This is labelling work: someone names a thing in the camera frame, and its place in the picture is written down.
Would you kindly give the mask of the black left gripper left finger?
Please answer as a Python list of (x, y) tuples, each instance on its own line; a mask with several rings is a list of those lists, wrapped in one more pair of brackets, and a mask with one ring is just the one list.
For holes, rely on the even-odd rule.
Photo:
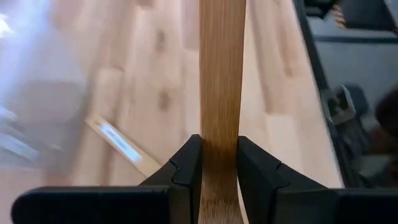
[(201, 177), (201, 137), (194, 134), (140, 184), (150, 198), (140, 204), (139, 224), (198, 224)]

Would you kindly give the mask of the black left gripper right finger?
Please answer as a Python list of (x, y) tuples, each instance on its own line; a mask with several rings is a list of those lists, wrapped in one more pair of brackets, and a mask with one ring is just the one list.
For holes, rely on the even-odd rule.
[(284, 164), (246, 136), (238, 137), (238, 180), (249, 224), (272, 224), (279, 189), (325, 188)]

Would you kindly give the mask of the low clear plastic bin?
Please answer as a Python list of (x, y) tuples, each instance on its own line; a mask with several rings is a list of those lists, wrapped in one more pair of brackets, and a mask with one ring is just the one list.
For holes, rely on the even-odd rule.
[(0, 0), (0, 164), (65, 172), (87, 83), (52, 0)]

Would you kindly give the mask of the grey metal bracket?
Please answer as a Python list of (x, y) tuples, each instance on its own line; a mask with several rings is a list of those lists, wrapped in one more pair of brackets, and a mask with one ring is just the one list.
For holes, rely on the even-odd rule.
[(322, 91), (321, 99), (325, 116), (332, 124), (343, 124), (355, 118), (356, 110), (353, 99), (344, 84), (334, 90)]

